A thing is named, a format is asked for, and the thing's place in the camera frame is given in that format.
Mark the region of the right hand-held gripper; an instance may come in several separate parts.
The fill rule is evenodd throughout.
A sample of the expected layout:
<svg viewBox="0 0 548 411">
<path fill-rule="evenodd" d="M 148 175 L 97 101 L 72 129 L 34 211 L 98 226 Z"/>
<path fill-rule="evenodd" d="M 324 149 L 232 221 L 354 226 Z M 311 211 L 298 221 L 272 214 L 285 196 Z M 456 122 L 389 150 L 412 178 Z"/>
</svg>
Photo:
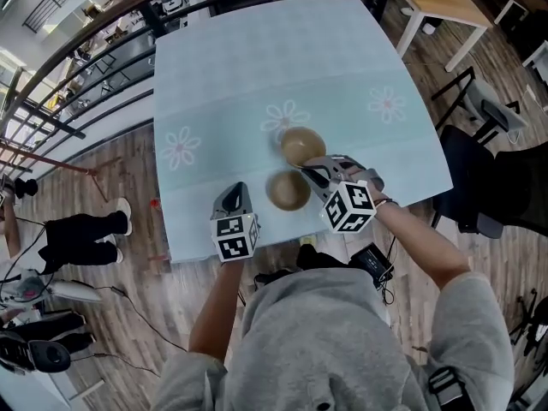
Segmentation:
<svg viewBox="0 0 548 411">
<path fill-rule="evenodd" d="M 376 214 L 369 186 L 377 177 L 375 170 L 358 169 L 354 179 L 348 170 L 354 162 L 344 156 L 310 158 L 301 169 L 312 191 L 324 204 L 322 221 L 332 233 L 359 233 Z"/>
</svg>

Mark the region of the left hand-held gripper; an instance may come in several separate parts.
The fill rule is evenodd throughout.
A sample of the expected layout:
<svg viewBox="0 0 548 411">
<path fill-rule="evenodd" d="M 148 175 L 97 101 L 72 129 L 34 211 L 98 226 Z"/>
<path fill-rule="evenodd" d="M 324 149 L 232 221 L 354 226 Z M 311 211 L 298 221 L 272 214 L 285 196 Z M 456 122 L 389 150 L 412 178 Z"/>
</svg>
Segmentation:
<svg viewBox="0 0 548 411">
<path fill-rule="evenodd" d="M 245 182 L 233 184 L 215 199 L 211 238 L 223 263 L 253 257 L 260 227 L 258 216 L 250 211 L 251 200 Z"/>
</svg>

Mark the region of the person's right forearm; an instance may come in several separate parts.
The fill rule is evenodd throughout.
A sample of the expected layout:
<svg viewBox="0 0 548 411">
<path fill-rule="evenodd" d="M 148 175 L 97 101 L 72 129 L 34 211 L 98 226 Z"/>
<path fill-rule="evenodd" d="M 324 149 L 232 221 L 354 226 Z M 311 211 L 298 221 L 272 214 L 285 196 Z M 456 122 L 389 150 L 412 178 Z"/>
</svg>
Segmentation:
<svg viewBox="0 0 548 411">
<path fill-rule="evenodd" d="M 409 211 L 387 204 L 376 212 L 376 219 L 439 289 L 471 271 L 468 259 L 452 242 Z"/>
</svg>

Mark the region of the person's left forearm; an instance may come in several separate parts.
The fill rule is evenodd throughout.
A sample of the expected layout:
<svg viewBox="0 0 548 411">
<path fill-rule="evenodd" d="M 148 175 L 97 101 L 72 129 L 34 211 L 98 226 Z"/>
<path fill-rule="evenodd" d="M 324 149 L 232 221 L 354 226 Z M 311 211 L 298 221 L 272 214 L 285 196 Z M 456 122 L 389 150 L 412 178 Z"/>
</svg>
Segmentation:
<svg viewBox="0 0 548 411">
<path fill-rule="evenodd" d="M 191 330 L 189 353 L 206 354 L 224 363 L 235 322 L 244 264 L 243 260 L 237 260 L 221 266 Z"/>
</svg>

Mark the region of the person's right hand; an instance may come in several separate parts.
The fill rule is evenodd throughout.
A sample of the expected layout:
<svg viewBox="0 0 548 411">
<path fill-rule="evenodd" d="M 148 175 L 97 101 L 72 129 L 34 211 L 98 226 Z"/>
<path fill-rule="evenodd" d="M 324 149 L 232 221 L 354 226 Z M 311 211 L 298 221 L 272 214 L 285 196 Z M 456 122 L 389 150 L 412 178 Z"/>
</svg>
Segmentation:
<svg viewBox="0 0 548 411">
<path fill-rule="evenodd" d="M 378 190 L 377 183 L 374 181 L 368 170 L 364 170 L 359 166 L 353 165 L 347 168 L 345 171 L 352 182 L 364 182 L 366 184 L 366 187 L 372 197 L 372 201 L 375 204 L 382 200 L 388 199 L 388 196 L 386 194 Z"/>
</svg>

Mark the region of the person's black trousers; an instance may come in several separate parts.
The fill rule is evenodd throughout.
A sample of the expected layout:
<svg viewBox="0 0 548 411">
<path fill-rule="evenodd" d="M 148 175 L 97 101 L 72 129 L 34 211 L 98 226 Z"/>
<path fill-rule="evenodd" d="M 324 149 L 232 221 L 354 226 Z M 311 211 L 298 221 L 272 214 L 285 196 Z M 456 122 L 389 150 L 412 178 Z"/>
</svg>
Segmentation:
<svg viewBox="0 0 548 411">
<path fill-rule="evenodd" d="M 311 244 L 304 244 L 299 249 L 296 263 L 293 267 L 283 268 L 272 273 L 259 273 L 254 277 L 253 282 L 255 287 L 258 288 L 260 285 L 265 286 L 296 272 L 330 268 L 348 269 L 349 265 L 344 264 L 329 254 L 318 252 Z"/>
</svg>

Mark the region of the light blue floral tablecloth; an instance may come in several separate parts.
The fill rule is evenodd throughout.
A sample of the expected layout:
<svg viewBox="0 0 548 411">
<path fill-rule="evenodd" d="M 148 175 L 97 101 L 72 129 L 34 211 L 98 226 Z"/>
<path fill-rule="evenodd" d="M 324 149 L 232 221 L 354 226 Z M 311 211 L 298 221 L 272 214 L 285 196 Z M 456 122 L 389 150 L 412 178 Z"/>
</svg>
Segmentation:
<svg viewBox="0 0 548 411">
<path fill-rule="evenodd" d="M 287 164 L 283 132 L 314 130 L 408 206 L 449 190 L 449 168 L 420 93 L 360 0 L 283 0 L 160 38 L 154 75 L 158 184 L 174 262 L 215 254 L 214 200 L 244 182 L 259 244 L 325 229 L 321 201 L 282 211 L 268 180 Z"/>
</svg>

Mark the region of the black office chair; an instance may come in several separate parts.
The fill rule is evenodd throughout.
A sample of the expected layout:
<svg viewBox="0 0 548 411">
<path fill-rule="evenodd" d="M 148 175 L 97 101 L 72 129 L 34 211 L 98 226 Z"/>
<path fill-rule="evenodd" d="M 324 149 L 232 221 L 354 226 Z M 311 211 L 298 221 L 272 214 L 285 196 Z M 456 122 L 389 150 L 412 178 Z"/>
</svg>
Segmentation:
<svg viewBox="0 0 548 411">
<path fill-rule="evenodd" d="M 433 197 L 436 217 L 456 222 L 462 233 L 491 239 L 500 238 L 506 226 L 548 237 L 548 141 L 493 154 L 450 125 L 440 140 L 453 188 Z"/>
</svg>

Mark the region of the person's grey shirt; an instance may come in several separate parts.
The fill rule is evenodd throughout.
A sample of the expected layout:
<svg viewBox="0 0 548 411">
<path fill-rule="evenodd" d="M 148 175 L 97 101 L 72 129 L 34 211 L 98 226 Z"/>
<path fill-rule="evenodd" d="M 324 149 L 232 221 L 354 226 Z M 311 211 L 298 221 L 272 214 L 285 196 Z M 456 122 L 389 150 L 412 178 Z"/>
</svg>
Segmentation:
<svg viewBox="0 0 548 411">
<path fill-rule="evenodd" d="M 229 364 L 191 351 L 172 357 L 151 411 L 440 411 L 428 381 L 445 367 L 475 411 L 505 411 L 514 359 L 485 276 L 468 272 L 441 290 L 418 365 L 366 272 L 300 271 L 255 293 Z"/>
</svg>

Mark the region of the brown wooden coat stand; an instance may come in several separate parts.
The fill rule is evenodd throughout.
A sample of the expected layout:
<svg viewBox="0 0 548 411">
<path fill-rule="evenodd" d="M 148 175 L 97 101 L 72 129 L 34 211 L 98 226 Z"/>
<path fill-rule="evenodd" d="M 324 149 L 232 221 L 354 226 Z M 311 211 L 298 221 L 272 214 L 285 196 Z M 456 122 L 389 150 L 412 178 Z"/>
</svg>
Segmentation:
<svg viewBox="0 0 548 411">
<path fill-rule="evenodd" d="M 105 169 L 107 166 L 111 166 L 113 164 L 116 164 L 122 160 L 121 157 L 115 157 L 112 158 L 104 163 L 96 165 L 94 168 L 84 168 L 72 164 L 68 164 L 65 162 L 57 161 L 52 158 L 47 158 L 44 156 L 40 156 L 34 152 L 28 152 L 22 149 L 18 149 L 14 146 L 10 146 L 7 144 L 4 140 L 0 138 L 0 149 L 8 150 L 9 152 L 12 152 L 13 155 L 20 155 L 23 158 L 30 158 L 33 161 L 37 161 L 43 164 L 48 164 L 51 166 L 54 166 L 55 168 L 61 168 L 65 170 L 72 170 L 78 173 L 81 173 L 85 176 L 89 176 L 92 178 L 92 183 L 95 185 L 96 189 L 98 190 L 101 198 L 103 199 L 104 203 L 107 204 L 109 202 L 109 199 L 107 198 L 106 192 L 101 188 L 101 186 L 98 183 L 98 176 L 101 173 L 103 169 Z"/>
</svg>

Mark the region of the black railing with wooden handrail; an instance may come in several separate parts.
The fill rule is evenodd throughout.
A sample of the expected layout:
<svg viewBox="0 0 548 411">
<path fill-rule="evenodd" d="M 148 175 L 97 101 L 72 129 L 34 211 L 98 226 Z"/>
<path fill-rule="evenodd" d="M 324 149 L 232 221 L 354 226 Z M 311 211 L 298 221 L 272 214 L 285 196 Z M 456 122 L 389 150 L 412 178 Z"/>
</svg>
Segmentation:
<svg viewBox="0 0 548 411">
<path fill-rule="evenodd" d="M 76 121 L 103 102 L 151 78 L 149 68 L 135 77 L 126 75 L 156 54 L 157 38 L 185 27 L 192 15 L 205 9 L 213 15 L 245 9 L 276 0 L 123 0 L 98 14 L 67 44 L 58 49 L 29 82 L 10 87 L 1 109 L 2 123 L 24 110 L 14 133 L 31 132 L 23 141 L 0 135 L 0 173 L 21 176 L 30 170 L 26 160 L 39 159 L 37 150 L 63 133 L 64 138 L 85 139 L 85 126 Z M 388 0 L 361 0 L 380 20 Z"/>
</svg>

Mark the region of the black cloth bundle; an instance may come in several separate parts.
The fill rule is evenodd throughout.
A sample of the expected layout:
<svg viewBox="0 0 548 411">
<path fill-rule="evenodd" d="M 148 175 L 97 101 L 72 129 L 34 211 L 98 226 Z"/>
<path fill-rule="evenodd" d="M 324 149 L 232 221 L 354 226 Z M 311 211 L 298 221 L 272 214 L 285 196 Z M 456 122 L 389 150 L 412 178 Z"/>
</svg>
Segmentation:
<svg viewBox="0 0 548 411">
<path fill-rule="evenodd" d="M 17 178 L 14 181 L 14 186 L 15 196 L 20 200 L 26 195 L 33 197 L 38 192 L 38 183 L 34 179 L 22 180 Z"/>
</svg>

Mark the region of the grey black gripper device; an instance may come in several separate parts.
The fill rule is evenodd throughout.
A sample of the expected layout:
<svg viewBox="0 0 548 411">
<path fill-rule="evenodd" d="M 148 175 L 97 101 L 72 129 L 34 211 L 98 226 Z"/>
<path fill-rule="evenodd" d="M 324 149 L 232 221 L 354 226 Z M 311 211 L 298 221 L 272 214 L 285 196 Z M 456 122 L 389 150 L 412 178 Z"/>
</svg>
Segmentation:
<svg viewBox="0 0 548 411">
<path fill-rule="evenodd" d="M 58 373 L 71 364 L 70 353 L 57 342 L 26 341 L 15 333 L 0 334 L 0 367 L 15 374 Z"/>
</svg>

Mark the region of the white side table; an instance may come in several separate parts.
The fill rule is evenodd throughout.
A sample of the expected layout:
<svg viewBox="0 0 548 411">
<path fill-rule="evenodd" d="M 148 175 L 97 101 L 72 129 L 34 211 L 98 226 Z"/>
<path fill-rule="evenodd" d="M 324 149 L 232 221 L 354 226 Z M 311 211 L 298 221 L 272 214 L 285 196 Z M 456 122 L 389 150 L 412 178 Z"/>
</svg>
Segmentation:
<svg viewBox="0 0 548 411">
<path fill-rule="evenodd" d="M 523 63 L 522 67 L 531 67 L 540 79 L 548 85 L 548 40 L 545 40 Z"/>
</svg>

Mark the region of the black chair base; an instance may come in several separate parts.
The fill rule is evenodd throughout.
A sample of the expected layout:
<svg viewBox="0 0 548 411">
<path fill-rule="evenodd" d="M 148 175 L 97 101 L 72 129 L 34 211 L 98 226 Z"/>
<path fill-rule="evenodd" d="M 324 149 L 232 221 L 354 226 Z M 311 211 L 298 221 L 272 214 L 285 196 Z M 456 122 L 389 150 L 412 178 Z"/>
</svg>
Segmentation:
<svg viewBox="0 0 548 411">
<path fill-rule="evenodd" d="M 537 301 L 538 291 L 531 289 L 530 294 L 533 298 L 528 305 L 523 296 L 516 299 L 517 304 L 521 307 L 521 320 L 509 333 L 512 345 L 516 345 L 522 337 L 526 338 L 523 349 L 524 357 L 527 357 L 532 351 L 537 354 L 539 345 L 548 333 L 548 296 Z"/>
</svg>

